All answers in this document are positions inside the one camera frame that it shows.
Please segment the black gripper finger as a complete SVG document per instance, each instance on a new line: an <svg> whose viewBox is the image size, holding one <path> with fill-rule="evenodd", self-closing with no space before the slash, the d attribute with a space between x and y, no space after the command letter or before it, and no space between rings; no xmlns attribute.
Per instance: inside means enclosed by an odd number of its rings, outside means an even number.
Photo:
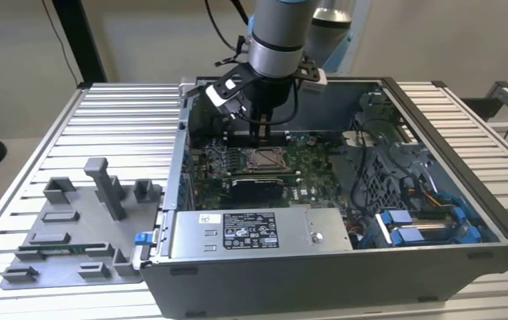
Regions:
<svg viewBox="0 0 508 320"><path fill-rule="evenodd" d="M262 120L263 122L269 123L271 121L271 115L273 113L263 113L262 114ZM270 125L263 125L262 128L262 146L267 146L270 142L270 134L271 134L271 126Z"/></svg>
<svg viewBox="0 0 508 320"><path fill-rule="evenodd" d="M255 113L251 116L251 119L255 120L257 122L261 121L262 120L262 114ZM261 144L261 137L262 137L262 126L258 123L255 123L251 126L251 139L253 139L255 146L258 146Z"/></svg>

